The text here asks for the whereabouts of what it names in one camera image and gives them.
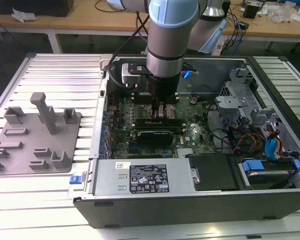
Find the cable connector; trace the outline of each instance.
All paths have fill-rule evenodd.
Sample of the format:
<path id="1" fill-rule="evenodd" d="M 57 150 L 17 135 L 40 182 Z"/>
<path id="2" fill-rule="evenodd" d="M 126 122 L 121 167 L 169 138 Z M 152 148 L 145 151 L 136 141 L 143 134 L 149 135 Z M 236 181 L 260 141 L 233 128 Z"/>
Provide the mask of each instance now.
<path id="1" fill-rule="evenodd" d="M 273 133 L 271 133 L 270 135 L 269 135 L 269 138 L 275 138 L 275 137 L 277 137 L 279 134 L 280 134 L 281 132 L 277 129 L 277 130 L 275 130 Z"/>

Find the blue latch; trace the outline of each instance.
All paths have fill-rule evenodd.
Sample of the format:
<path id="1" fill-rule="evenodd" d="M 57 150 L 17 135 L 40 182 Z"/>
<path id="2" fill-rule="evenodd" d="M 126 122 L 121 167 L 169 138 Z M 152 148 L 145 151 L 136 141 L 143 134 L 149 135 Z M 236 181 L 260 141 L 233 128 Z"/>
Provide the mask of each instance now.
<path id="1" fill-rule="evenodd" d="M 82 183 L 82 176 L 71 176 L 70 177 L 70 184 L 81 184 Z"/>
<path id="2" fill-rule="evenodd" d="M 191 74 L 191 71 L 190 70 L 186 70 L 183 78 L 187 79 L 190 76 L 190 74 Z"/>
<path id="3" fill-rule="evenodd" d="M 264 166 L 261 160 L 246 160 L 242 163 L 243 169 L 245 172 L 247 171 L 255 171 L 255 170 L 264 170 Z"/>
<path id="4" fill-rule="evenodd" d="M 296 166 L 296 169 L 300 169 L 300 161 L 298 159 L 295 159 L 293 162 L 294 165 Z"/>

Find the power supply label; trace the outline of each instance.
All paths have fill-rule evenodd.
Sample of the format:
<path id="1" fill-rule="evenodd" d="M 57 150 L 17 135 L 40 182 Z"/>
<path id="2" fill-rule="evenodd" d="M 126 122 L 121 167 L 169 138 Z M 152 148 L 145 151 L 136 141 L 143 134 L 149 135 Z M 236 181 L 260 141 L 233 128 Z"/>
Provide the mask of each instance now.
<path id="1" fill-rule="evenodd" d="M 130 192 L 133 194 L 170 192 L 166 165 L 131 165 Z"/>

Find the blue cable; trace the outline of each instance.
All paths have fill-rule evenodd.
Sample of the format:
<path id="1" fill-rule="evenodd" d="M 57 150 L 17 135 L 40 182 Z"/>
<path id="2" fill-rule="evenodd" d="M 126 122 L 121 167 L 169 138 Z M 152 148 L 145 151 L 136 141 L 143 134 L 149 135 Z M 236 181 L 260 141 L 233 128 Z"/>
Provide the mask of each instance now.
<path id="1" fill-rule="evenodd" d="M 237 19 L 234 19 L 234 18 L 231 18 L 231 17 L 227 17 L 227 19 L 231 19 L 231 20 L 235 21 L 235 23 L 238 25 L 238 38 L 236 40 L 236 45 L 234 47 L 234 50 L 231 53 L 231 56 L 232 56 L 236 52 L 236 50 L 238 49 L 239 44 L 240 44 L 239 41 L 240 41 L 240 38 L 241 38 L 241 27 L 240 27 L 239 21 Z"/>

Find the gray parts tray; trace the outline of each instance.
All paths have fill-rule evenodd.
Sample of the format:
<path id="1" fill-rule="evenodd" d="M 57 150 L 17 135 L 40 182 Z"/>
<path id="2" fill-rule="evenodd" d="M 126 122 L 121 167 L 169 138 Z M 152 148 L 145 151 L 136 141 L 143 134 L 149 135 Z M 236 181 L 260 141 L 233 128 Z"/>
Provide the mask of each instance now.
<path id="1" fill-rule="evenodd" d="M 66 108 L 55 113 L 45 94 L 35 92 L 31 103 L 39 114 L 7 109 L 0 134 L 0 175 L 67 173 L 72 168 L 81 113 Z"/>

